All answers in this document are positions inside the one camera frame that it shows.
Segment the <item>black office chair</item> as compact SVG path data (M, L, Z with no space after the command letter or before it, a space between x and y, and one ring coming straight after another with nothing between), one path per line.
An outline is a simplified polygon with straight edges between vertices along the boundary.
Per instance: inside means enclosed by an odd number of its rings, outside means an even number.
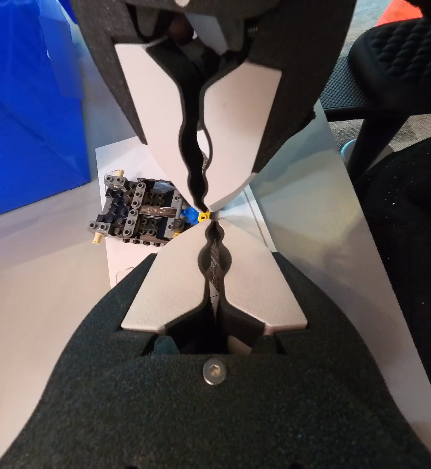
M328 121L363 120L347 162L357 180L410 116L431 114L431 22L373 27L341 56L320 96Z

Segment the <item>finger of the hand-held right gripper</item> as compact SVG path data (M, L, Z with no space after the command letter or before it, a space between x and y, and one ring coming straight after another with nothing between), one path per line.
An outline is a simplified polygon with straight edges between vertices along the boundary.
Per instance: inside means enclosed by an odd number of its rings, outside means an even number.
M201 73L173 42L115 50L152 155L187 202L207 211L197 141Z
M204 94L211 144L204 204L216 212L254 178L254 165L282 72L244 62Z

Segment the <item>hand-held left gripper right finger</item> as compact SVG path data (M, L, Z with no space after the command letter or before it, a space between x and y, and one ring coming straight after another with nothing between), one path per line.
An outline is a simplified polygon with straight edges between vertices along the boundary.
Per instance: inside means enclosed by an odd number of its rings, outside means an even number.
M278 331L303 330L307 319L273 252L257 238L222 219L220 253L230 255L224 273L226 300L235 313L241 312L241 329L228 326L229 335L273 335Z

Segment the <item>orange striped barrier post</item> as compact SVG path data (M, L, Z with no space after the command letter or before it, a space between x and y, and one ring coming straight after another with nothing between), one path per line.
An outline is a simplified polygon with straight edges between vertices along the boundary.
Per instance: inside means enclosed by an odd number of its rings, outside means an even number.
M376 26L383 24L421 18L421 10L405 0L392 0L378 19Z

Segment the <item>white lego instruction booklet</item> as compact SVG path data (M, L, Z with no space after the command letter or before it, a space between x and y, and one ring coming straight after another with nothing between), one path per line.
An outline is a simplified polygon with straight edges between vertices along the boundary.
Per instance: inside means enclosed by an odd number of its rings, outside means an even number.
M109 144L95 150L101 202L105 202L103 177L106 173L123 170L127 179L137 178L168 180L148 147L137 137ZM252 189L247 185L234 201L216 213L216 216L241 228L276 252L263 215ZM162 247L126 244L107 237L106 245L110 285L113 288L140 264L149 254L158 253Z

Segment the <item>large blue plastic bin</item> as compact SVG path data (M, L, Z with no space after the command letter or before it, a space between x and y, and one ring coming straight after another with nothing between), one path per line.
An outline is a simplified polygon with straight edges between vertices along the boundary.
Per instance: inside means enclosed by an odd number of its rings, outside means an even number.
M91 180L67 4L0 0L0 214Z

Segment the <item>black grey lego car model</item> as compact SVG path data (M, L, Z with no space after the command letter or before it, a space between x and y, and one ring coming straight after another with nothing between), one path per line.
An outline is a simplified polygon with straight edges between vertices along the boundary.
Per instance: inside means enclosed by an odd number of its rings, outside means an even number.
M198 224L191 207L171 181L127 179L123 170L103 177L105 202L88 222L93 243L110 237L126 244L161 247Z

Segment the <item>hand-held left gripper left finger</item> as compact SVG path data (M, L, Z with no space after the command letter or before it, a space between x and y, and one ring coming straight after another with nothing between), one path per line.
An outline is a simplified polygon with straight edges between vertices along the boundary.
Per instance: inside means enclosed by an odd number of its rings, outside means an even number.
M203 221L161 248L125 315L124 330L189 335L214 326L207 278L213 226Z

